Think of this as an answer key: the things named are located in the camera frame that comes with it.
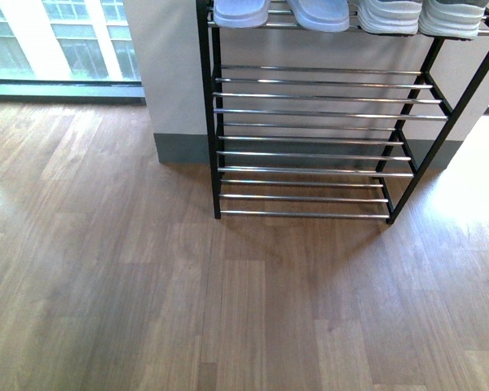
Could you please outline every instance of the metal shoe rack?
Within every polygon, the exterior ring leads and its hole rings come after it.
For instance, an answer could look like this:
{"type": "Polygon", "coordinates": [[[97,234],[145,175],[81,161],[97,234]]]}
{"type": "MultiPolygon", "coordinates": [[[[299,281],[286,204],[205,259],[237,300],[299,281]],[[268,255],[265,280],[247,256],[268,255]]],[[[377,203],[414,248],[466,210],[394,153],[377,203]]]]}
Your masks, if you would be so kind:
{"type": "MultiPolygon", "coordinates": [[[[213,22],[213,2],[196,0],[196,3],[216,218],[221,218],[222,214],[334,217],[380,219],[392,224],[489,71],[488,51],[465,92],[456,105],[452,106],[430,73],[445,41],[441,37],[432,40],[421,69],[416,72],[221,64],[220,28],[213,22]],[[264,78],[262,75],[265,72],[271,74],[271,78],[264,78]],[[284,77],[287,74],[323,75],[325,80],[308,81],[304,77],[284,77]],[[414,77],[415,81],[381,83],[330,80],[330,77],[342,74],[357,74],[359,77],[414,77]],[[246,92],[234,92],[235,86],[248,88],[246,92]],[[274,86],[275,90],[265,93],[265,86],[274,86]],[[303,86],[313,88],[316,92],[293,92],[294,88],[303,86]],[[329,93],[322,94],[322,87],[346,87],[354,90],[405,89],[409,93],[407,98],[373,98],[372,94],[367,97],[333,96],[329,93]],[[430,99],[419,98],[421,91],[429,91],[430,99]],[[233,103],[243,100],[258,103],[262,108],[248,108],[248,104],[244,108],[235,108],[233,103]],[[279,110],[271,109],[271,105],[264,105],[264,102],[280,100],[395,103],[402,105],[402,110],[396,115],[365,114],[279,110]],[[413,115],[412,108],[416,105],[436,106],[441,114],[413,115]],[[286,118],[294,117],[298,123],[286,121],[286,118]],[[319,119],[318,123],[313,121],[315,118],[319,119]],[[333,121],[337,119],[394,120],[394,125],[383,128],[357,126],[355,123],[348,126],[334,125],[333,121]],[[420,164],[417,164],[403,132],[408,121],[443,123],[438,137],[420,164]],[[279,135],[277,130],[288,130],[292,133],[279,135]],[[312,133],[315,130],[321,132],[319,137],[312,133]],[[334,137],[337,131],[385,132],[386,137],[338,138],[334,137]],[[329,134],[323,137],[322,132],[329,134]],[[344,153],[345,149],[353,153],[344,153]],[[395,162],[400,163],[400,167],[404,163],[404,167],[408,168],[388,169],[388,163],[395,162]],[[407,179],[407,186],[398,200],[392,200],[389,182],[403,178],[407,179]]],[[[268,23],[260,29],[304,30],[297,24],[283,0],[272,0],[269,16],[268,23]]],[[[351,16],[356,16],[355,10],[351,12],[351,16]]],[[[359,26],[352,25],[348,32],[362,30],[359,26]]],[[[478,36],[489,37],[489,10],[486,10],[482,19],[478,36]]]]}

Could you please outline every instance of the gray baseboard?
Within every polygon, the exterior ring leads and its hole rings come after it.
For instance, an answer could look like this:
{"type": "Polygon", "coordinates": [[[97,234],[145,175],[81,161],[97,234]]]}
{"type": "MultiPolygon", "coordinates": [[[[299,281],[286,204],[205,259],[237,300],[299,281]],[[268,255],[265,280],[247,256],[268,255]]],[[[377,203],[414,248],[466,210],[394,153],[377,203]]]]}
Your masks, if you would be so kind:
{"type": "MultiPolygon", "coordinates": [[[[206,136],[203,134],[154,134],[156,141],[157,154],[161,163],[208,163],[208,143],[206,136]]],[[[430,140],[408,140],[410,147],[416,157],[418,163],[422,162],[425,154],[430,149],[433,143],[430,140]]],[[[453,156],[458,151],[458,148],[462,145],[461,141],[446,141],[437,156],[434,158],[430,168],[432,169],[445,169],[453,156]]],[[[328,153],[338,155],[373,155],[377,156],[381,153],[380,149],[371,148],[370,150],[363,149],[358,150],[355,146],[333,145],[333,144],[278,144],[278,143],[228,143],[227,150],[244,150],[253,152],[297,152],[297,153],[328,153]]],[[[312,165],[339,165],[339,161],[333,160],[321,160],[315,159],[290,159],[286,158],[267,158],[264,160],[267,163],[279,164],[279,165],[296,165],[296,166],[308,166],[312,165]]],[[[253,162],[248,158],[244,160],[229,159],[228,164],[249,164],[253,162]]],[[[357,160],[356,166],[368,168],[369,162],[363,160],[357,160]]],[[[390,167],[399,167],[406,165],[400,162],[399,164],[393,163],[390,167]]]]}

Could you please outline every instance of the sneaker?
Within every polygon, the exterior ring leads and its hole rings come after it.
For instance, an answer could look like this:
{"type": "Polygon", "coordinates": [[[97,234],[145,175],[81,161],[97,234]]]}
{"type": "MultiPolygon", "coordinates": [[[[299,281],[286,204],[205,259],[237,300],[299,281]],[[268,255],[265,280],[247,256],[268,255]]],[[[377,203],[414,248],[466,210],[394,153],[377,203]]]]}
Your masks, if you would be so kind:
{"type": "Polygon", "coordinates": [[[258,27],[268,20],[270,0],[214,0],[214,22],[230,29],[258,27]]]}
{"type": "Polygon", "coordinates": [[[418,27],[425,35],[473,39],[489,0],[424,0],[418,27]]]}
{"type": "Polygon", "coordinates": [[[297,22],[309,30],[336,33],[350,27],[346,0],[287,0],[297,22]]]}
{"type": "Polygon", "coordinates": [[[371,34],[413,35],[418,32],[422,0],[351,0],[362,30],[371,34]]]}

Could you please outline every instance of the window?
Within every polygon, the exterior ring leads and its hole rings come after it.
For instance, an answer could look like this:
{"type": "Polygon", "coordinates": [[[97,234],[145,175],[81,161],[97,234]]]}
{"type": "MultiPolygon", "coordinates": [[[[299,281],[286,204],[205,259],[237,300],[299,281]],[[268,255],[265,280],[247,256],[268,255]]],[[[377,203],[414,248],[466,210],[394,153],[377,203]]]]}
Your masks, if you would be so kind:
{"type": "Polygon", "coordinates": [[[108,79],[107,67],[92,26],[53,24],[52,28],[64,51],[73,79],[108,79]]]}
{"type": "Polygon", "coordinates": [[[0,0],[0,78],[140,81],[122,0],[0,0]]]}
{"type": "Polygon", "coordinates": [[[33,70],[0,10],[0,78],[32,79],[33,70]]]}
{"type": "Polygon", "coordinates": [[[102,0],[101,5],[104,9],[107,22],[126,22],[125,7],[122,0],[102,0]]]}
{"type": "Polygon", "coordinates": [[[88,20],[85,0],[43,0],[51,20],[88,20]]]}
{"type": "Polygon", "coordinates": [[[138,63],[136,62],[134,45],[130,39],[129,26],[108,26],[108,33],[114,46],[123,78],[138,80],[138,63]]]}

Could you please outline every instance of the wooden floor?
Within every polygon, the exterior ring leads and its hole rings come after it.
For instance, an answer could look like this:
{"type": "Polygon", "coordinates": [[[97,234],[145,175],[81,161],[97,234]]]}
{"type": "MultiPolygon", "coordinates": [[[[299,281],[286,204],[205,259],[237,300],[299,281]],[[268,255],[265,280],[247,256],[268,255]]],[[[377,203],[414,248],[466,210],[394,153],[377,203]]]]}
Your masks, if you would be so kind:
{"type": "Polygon", "coordinates": [[[489,391],[480,128],[392,227],[215,221],[146,108],[0,103],[0,391],[489,391]]]}

